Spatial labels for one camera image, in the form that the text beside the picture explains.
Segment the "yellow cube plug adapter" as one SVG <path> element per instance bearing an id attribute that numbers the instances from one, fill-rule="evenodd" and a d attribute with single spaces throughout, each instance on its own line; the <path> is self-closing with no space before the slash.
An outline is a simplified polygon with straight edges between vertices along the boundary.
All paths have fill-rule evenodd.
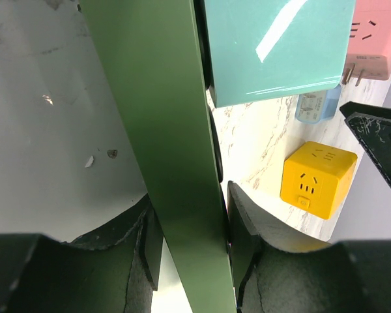
<path id="1" fill-rule="evenodd" d="M 353 152 L 308 141 L 284 162 L 280 198 L 328 220 L 346 198 L 357 160 Z"/>

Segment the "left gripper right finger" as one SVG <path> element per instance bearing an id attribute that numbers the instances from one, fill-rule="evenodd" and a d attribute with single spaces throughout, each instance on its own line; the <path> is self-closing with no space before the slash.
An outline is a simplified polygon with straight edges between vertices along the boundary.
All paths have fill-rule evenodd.
<path id="1" fill-rule="evenodd" d="M 327 243 L 227 186 L 238 312 L 391 312 L 391 240 Z"/>

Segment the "teal plug adapter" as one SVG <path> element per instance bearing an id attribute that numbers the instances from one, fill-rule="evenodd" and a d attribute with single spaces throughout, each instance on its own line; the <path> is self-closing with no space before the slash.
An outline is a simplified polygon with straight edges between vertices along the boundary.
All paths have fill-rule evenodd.
<path id="1" fill-rule="evenodd" d="M 355 5 L 350 0 L 206 1 L 214 105 L 335 88 Z"/>

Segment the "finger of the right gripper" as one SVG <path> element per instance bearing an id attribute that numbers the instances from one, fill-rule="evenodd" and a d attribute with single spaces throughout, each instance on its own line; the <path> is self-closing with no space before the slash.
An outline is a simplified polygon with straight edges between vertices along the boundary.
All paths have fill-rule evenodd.
<path id="1" fill-rule="evenodd" d="M 391 108 L 347 102 L 345 123 L 391 188 Z"/>

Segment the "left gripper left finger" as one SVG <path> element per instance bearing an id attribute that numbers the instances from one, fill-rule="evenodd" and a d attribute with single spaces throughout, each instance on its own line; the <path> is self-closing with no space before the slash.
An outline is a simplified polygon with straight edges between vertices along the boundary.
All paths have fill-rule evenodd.
<path id="1" fill-rule="evenodd" d="M 163 238 L 148 196 L 69 243 L 0 234 L 0 312 L 150 312 Z"/>

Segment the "pink cube plug adapter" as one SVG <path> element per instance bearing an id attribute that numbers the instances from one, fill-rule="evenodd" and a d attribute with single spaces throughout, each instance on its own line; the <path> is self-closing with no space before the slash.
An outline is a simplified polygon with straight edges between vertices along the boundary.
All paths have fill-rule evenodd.
<path id="1" fill-rule="evenodd" d="M 391 0 L 356 2 L 341 83 L 385 81 L 391 75 Z"/>

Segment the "green power strip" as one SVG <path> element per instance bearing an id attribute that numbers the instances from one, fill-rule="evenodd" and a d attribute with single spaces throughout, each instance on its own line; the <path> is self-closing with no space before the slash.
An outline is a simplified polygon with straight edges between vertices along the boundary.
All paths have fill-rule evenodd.
<path id="1" fill-rule="evenodd" d="M 234 312 L 193 1 L 81 1 L 193 312 Z"/>

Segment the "light blue plug adapter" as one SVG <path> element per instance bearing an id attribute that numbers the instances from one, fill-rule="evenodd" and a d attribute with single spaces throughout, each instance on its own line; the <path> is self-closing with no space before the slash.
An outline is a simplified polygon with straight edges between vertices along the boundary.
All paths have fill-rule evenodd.
<path id="1" fill-rule="evenodd" d="M 340 95 L 340 84 L 333 89 L 300 95 L 295 118 L 312 125 L 332 119 L 336 114 Z"/>

